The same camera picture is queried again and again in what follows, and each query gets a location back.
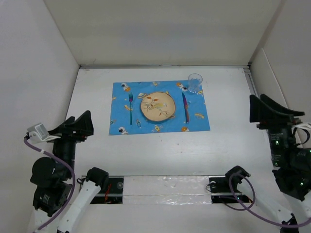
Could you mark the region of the blue space-print cloth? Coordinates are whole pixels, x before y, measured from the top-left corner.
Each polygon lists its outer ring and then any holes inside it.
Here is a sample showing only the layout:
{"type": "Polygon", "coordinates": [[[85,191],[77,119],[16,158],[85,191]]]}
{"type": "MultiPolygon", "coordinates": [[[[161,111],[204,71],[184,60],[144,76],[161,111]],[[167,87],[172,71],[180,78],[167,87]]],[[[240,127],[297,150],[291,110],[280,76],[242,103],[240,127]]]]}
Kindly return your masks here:
{"type": "Polygon", "coordinates": [[[183,80],[113,83],[110,135],[199,132],[209,130],[210,125],[202,87],[200,87],[197,93],[192,93],[188,90],[188,82],[183,80]],[[133,94],[132,125],[130,125],[130,92],[133,94]],[[152,122],[143,116],[140,110],[142,98],[153,92],[165,92],[174,99],[176,111],[168,120],[152,122]],[[185,94],[188,102],[189,124],[186,123],[185,119],[182,93],[185,94]]]}

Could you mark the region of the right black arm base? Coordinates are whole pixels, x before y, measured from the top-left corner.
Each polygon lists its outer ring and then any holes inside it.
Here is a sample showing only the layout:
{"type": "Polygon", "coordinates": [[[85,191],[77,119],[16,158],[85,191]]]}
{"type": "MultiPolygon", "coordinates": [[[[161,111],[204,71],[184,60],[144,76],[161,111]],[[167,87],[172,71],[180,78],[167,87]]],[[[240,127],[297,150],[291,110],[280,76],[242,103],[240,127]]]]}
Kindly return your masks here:
{"type": "Polygon", "coordinates": [[[225,175],[213,175],[208,177],[209,183],[206,191],[211,195],[212,204],[238,203],[230,191],[228,179],[225,175]]]}

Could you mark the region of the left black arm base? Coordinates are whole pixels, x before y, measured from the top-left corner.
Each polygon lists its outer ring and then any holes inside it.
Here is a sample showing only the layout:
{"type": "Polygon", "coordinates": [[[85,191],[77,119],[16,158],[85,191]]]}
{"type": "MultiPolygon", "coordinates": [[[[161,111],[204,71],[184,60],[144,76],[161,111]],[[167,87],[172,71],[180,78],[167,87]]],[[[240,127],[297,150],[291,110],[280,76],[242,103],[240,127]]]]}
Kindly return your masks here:
{"type": "Polygon", "coordinates": [[[91,169],[87,175],[76,179],[80,185],[74,204],[86,207],[90,204],[122,204],[124,177],[113,176],[100,169],[91,169]]]}

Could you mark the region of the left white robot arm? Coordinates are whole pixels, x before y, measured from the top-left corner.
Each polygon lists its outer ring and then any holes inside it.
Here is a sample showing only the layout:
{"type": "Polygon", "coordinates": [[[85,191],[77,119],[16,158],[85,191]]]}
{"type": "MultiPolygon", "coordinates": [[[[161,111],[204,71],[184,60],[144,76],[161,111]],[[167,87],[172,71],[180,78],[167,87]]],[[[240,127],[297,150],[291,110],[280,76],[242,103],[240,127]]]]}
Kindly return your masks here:
{"type": "Polygon", "coordinates": [[[91,201],[108,188],[109,174],[100,168],[91,168],[85,178],[75,177],[76,144],[93,134],[89,110],[50,131],[42,123],[28,128],[24,143],[43,154],[33,164],[30,178],[36,185],[35,232],[74,232],[91,201]]]}

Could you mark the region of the clear drinking glass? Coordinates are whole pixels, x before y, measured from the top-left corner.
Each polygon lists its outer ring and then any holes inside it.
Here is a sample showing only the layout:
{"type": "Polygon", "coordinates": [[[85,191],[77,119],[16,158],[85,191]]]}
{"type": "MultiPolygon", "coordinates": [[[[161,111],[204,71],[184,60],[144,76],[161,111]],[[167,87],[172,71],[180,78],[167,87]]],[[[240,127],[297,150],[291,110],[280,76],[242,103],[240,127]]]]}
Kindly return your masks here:
{"type": "Polygon", "coordinates": [[[197,93],[200,89],[200,85],[203,78],[200,74],[193,73],[188,76],[188,90],[192,93],[197,93]]]}

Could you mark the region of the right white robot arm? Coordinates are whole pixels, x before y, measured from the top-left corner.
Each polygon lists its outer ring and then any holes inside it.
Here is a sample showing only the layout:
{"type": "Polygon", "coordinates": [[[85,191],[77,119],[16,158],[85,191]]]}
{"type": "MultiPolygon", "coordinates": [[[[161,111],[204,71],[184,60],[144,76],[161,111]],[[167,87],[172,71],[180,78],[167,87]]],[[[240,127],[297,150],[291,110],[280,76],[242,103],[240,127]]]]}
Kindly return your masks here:
{"type": "Polygon", "coordinates": [[[283,200],[276,199],[241,166],[225,175],[225,186],[235,200],[258,219],[276,226],[281,233],[311,231],[311,149],[296,140],[304,131],[311,139],[310,123],[300,119],[305,113],[288,109],[265,94],[250,95],[249,121],[267,132],[272,174],[283,200]]]}

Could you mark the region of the iridescent knife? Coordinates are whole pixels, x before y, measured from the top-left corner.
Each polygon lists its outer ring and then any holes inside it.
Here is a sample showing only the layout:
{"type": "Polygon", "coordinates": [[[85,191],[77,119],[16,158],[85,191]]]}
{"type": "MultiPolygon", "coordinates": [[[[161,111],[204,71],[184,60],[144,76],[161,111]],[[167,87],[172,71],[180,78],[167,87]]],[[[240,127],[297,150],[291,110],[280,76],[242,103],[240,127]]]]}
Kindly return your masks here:
{"type": "Polygon", "coordinates": [[[185,97],[184,93],[182,93],[182,99],[183,99],[186,123],[189,124],[190,116],[189,116],[189,112],[188,112],[188,102],[186,100],[186,97],[185,97]]]}

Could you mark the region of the iridescent fork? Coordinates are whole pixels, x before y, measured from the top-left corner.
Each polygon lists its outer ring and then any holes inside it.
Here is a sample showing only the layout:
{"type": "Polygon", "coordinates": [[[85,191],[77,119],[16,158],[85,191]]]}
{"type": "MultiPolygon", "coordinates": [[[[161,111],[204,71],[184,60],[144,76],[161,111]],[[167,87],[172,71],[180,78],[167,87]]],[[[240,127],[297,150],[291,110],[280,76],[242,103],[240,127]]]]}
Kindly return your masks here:
{"type": "Polygon", "coordinates": [[[132,117],[133,94],[132,92],[129,93],[129,102],[130,102],[130,125],[132,125],[133,124],[133,117],[132,117]]]}

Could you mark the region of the round bird-pattern plate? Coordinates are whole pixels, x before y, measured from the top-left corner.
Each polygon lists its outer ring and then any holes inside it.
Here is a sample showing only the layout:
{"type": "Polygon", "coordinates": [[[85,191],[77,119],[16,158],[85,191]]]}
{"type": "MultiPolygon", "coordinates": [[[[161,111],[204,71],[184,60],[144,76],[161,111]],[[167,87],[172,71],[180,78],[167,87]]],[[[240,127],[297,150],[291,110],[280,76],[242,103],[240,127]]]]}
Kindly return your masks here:
{"type": "Polygon", "coordinates": [[[142,98],[140,110],[143,116],[152,122],[168,120],[175,114],[174,99],[165,92],[153,92],[142,98]]]}

